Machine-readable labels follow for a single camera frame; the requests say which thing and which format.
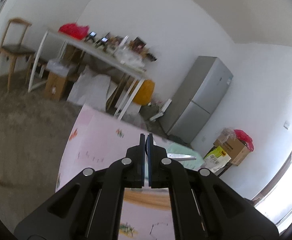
red plastic bag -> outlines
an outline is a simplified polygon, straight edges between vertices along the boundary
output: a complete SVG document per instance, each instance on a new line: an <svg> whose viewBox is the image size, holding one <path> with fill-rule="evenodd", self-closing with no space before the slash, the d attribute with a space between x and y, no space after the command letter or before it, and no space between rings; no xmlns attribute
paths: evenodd
<svg viewBox="0 0 292 240"><path fill-rule="evenodd" d="M89 26L78 26L76 23L67 23L59 28L59 32L66 33L69 36L82 40L88 35Z"/></svg>
<svg viewBox="0 0 292 240"><path fill-rule="evenodd" d="M245 133L242 130L234 130L236 137L238 140L240 141L245 141L247 143L248 149L252 152L254 151L254 145L253 145L253 140L251 137L249 137L247 135L247 133Z"/></svg>

wooden chair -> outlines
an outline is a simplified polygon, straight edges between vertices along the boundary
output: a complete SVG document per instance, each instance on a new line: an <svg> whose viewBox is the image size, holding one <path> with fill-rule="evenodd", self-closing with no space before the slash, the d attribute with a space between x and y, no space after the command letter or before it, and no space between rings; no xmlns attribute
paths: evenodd
<svg viewBox="0 0 292 240"><path fill-rule="evenodd" d="M11 23L23 25L24 26L23 33L21 35L21 38L20 38L18 44L3 45L4 39L5 39L6 35L7 35L8 29L9 29ZM5 55L7 55L7 57L11 58L10 67L9 67L9 75L8 75L8 84L7 84L8 92L9 92L9 89L10 89L11 76L12 76L12 74L14 72L14 68L15 68L15 65L16 65L17 58L19 58L19 57L29 57L27 75L26 75L26 83L27 83L27 79L28 79L28 76L29 76L31 64L32 64L33 59L34 59L35 51L30 49L30 48L27 48L27 47L23 46L21 43L23 41L23 38L24 38L25 33L26 33L26 31L27 31L29 26L31 26L31 23L27 22L27 21L25 21L25 20L23 20L21 18L12 18L12 19L10 19L8 21L7 28L6 28L5 32L4 32L4 35L3 35L2 40L1 40L0 54L4 53Z"/></svg>

wall outlet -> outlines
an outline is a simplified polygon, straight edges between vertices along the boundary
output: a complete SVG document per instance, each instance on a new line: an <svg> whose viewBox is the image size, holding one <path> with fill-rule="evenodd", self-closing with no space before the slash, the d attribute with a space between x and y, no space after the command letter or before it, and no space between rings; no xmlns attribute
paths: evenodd
<svg viewBox="0 0 292 240"><path fill-rule="evenodd" d="M288 130L288 129L290 128L290 125L291 125L290 122L285 121L284 128L285 128L286 130Z"/></svg>

table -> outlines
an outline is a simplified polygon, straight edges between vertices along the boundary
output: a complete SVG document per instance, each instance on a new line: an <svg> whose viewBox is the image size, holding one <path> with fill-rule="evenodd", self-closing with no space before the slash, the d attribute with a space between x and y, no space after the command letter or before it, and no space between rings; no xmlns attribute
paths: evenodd
<svg viewBox="0 0 292 240"><path fill-rule="evenodd" d="M33 64L34 66L36 66L38 64L39 57L40 57L42 49L44 47L44 42L45 42L48 35L53 35L53 36L57 37L58 39L61 39L62 41L64 41L66 44L70 44L78 49L81 49L82 51L86 52L87 54L92 55L92 56L102 60L103 62L117 68L118 70L120 70L120 71L124 72L125 74L134 78L134 81L132 82L127 93L123 97L117 111L115 112L115 115L117 115L119 113L119 110L122 107L122 105L124 104L124 102L126 101L126 98L129 96L129 93L133 89L136 82L139 81L138 84L136 85L136 88L131 93L131 96L129 97L127 103L125 104L124 108L122 109L121 113L118 116L119 120L122 119L124 113L126 112L127 108L131 104L131 102L132 102L133 98L135 97L135 95L137 94L139 88L141 87L143 82L147 79L146 75L140 71L137 71L137 70L129 67L128 65L121 64L113 55L105 53L102 50L95 48L95 46L92 43L79 41L79 40L77 40L69 35L66 35L66 34L63 34L60 32L56 32L56 31L50 30L50 29L47 29L46 33L44 34L44 36L41 40L41 43L40 43L40 46L39 46L39 49L38 49L38 52L36 54L36 58L35 58L35 61ZM35 89L35 88L37 88L37 87L39 87L47 82L45 80L45 81L39 82L37 84L33 84L35 72L36 72L36 68L33 67L31 75L30 75L28 92L31 92L33 89Z"/></svg>
<svg viewBox="0 0 292 240"><path fill-rule="evenodd" d="M90 167L94 170L108 168L114 161L125 157L128 148L139 144L141 133L147 136L149 132L84 105L60 162L56 191L85 168ZM157 135L154 135L154 141L158 146L165 147L168 152L176 149L174 147L176 143ZM190 154L190 149L184 148L187 152L180 153ZM196 156L196 161L181 163L197 170L196 168L204 161L197 152L192 153ZM125 189L118 239L130 238L175 239L167 190L148 187L141 190Z"/></svg>

refrigerator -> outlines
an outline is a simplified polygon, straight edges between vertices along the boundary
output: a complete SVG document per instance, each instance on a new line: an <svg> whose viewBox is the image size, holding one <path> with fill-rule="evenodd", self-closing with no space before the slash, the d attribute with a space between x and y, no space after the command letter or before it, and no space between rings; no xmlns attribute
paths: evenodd
<svg viewBox="0 0 292 240"><path fill-rule="evenodd" d="M227 92L233 74L218 57L199 56L159 119L163 130L191 143Z"/></svg>

